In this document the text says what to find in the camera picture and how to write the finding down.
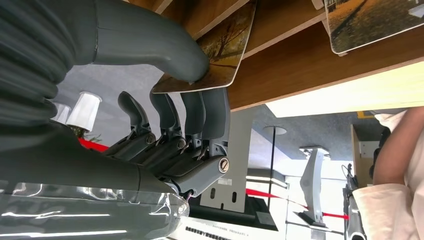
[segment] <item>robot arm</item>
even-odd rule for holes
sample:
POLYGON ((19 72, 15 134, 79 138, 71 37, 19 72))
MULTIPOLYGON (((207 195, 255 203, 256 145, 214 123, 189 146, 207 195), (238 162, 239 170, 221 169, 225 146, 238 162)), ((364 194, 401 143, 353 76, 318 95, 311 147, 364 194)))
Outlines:
POLYGON ((130 116, 131 134, 105 154, 83 148, 67 126, 49 120, 56 108, 48 99, 57 95, 56 85, 73 65, 151 64, 182 81, 199 80, 208 58, 172 21, 121 0, 2 0, 0 36, 0 236, 54 239, 69 231, 91 233, 96 226, 126 228, 117 233, 133 234, 130 239, 164 237, 185 213, 175 209, 184 201, 178 195, 198 196, 228 170, 230 110, 224 88, 182 94, 185 138, 171 99, 152 96, 161 117, 158 140, 141 105, 122 93, 118 101, 130 116), (30 186, 39 190, 29 193, 30 186), (107 204, 81 208, 85 198, 67 195, 70 188, 89 196, 84 204, 105 200, 96 196, 104 191, 117 203, 114 210, 107 204), (134 197, 117 197, 123 193, 134 197), (146 195, 173 211, 140 207, 146 195), (177 200, 168 201, 169 196, 177 200), (43 209, 52 213, 52 208, 60 209, 60 221, 43 217, 43 209), (110 217, 63 218, 67 211, 87 216, 75 213, 97 210, 110 217))

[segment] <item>wooden panel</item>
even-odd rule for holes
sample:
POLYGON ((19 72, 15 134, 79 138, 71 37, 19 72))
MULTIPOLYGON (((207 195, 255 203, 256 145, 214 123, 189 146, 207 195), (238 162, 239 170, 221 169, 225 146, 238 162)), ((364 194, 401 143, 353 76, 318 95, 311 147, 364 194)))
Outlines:
POLYGON ((410 108, 424 106, 423 89, 424 61, 421 61, 285 97, 268 102, 266 105, 277 118, 410 108))
POLYGON ((155 0, 128 0, 131 4, 137 5, 139 7, 152 10, 155 0))
POLYGON ((228 88, 232 111, 366 77, 424 56, 418 27, 339 57, 321 23, 241 61, 228 88))
POLYGON ((365 188, 368 184, 373 184, 369 172, 374 160, 361 157, 360 143, 353 125, 350 125, 350 135, 352 139, 353 169, 358 180, 358 187, 365 188))
POLYGON ((186 13, 183 26, 197 40, 249 0, 197 0, 186 13))
POLYGON ((326 19, 311 0, 262 0, 258 2, 243 58, 248 58, 326 19))
POLYGON ((161 14, 173 0, 124 0, 139 7, 161 14))
POLYGON ((161 15, 181 24, 190 3, 191 2, 187 0, 173 0, 161 15))
POLYGON ((161 14, 171 4, 173 0, 155 0, 151 10, 157 14, 161 14))

